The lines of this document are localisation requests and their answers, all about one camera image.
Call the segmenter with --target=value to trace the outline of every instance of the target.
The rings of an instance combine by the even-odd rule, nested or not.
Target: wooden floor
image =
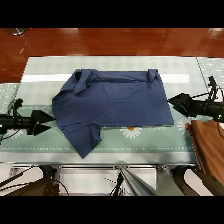
[[[0,29],[0,83],[19,82],[29,56],[172,55],[224,57],[223,28]]]

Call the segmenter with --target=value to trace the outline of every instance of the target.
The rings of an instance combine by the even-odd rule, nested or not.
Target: table
[[[138,71],[157,68],[167,98],[181,92],[191,96],[207,92],[200,64],[195,57],[151,56],[62,56],[30,57],[16,98],[24,100],[19,110],[30,116],[33,109],[49,114],[51,100],[60,91],[75,69],[95,68],[105,71]],[[7,110],[4,102],[2,112]],[[82,159],[57,128],[38,136],[27,136],[21,130],[13,139],[2,142],[0,162],[29,164],[195,164],[196,157],[191,138],[185,129],[187,119],[171,108],[172,127],[102,128],[102,142]],[[197,119],[208,119],[198,116]]]

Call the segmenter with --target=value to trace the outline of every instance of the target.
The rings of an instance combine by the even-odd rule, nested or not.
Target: blue shirt
[[[148,71],[76,70],[52,100],[56,123],[82,158],[103,126],[173,125],[163,83]]]

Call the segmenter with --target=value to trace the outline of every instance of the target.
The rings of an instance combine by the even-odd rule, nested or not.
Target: folded garment
[[[157,69],[76,70],[52,100],[56,123],[84,158],[99,143],[103,126],[173,125]]]
[[[193,120],[187,129],[203,172],[224,185],[224,130],[214,120]]]

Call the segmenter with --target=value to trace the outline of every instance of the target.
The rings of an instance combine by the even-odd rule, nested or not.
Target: brown cloth
[[[203,172],[224,185],[224,129],[214,120],[193,120],[187,129]]]

